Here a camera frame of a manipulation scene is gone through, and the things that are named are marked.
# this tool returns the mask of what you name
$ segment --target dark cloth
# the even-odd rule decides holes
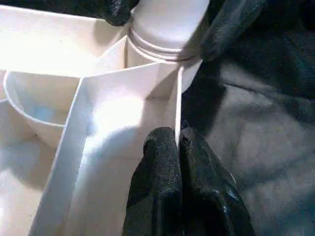
[[[0,0],[0,4],[105,19],[122,26],[139,0]]]
[[[201,65],[182,95],[236,179],[257,235],[315,234],[313,32],[250,32]]]
[[[315,30],[315,0],[305,0],[301,4],[301,20],[308,30]]]

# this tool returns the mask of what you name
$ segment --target black rubber glove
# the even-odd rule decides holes
[[[253,236],[235,182],[192,128],[182,131],[180,156],[170,128],[153,130],[131,179],[126,236]]]
[[[103,0],[104,19],[113,26],[123,26],[139,0]]]
[[[185,235],[253,236],[232,175],[195,129],[182,130],[180,160]]]
[[[182,235],[182,179],[171,128],[153,130],[129,190],[123,235]]]

